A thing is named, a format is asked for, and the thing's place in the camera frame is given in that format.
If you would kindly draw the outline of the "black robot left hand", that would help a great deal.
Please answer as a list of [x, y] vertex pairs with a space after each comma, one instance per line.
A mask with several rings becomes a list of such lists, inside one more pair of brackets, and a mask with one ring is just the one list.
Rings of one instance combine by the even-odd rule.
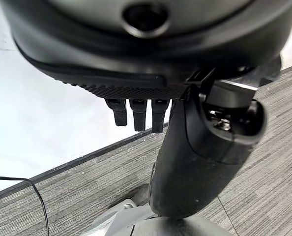
[[153, 212], [186, 218], [233, 179], [265, 133], [254, 96], [280, 76], [292, 0], [2, 0], [22, 56], [105, 99], [118, 126], [169, 126], [149, 185]]

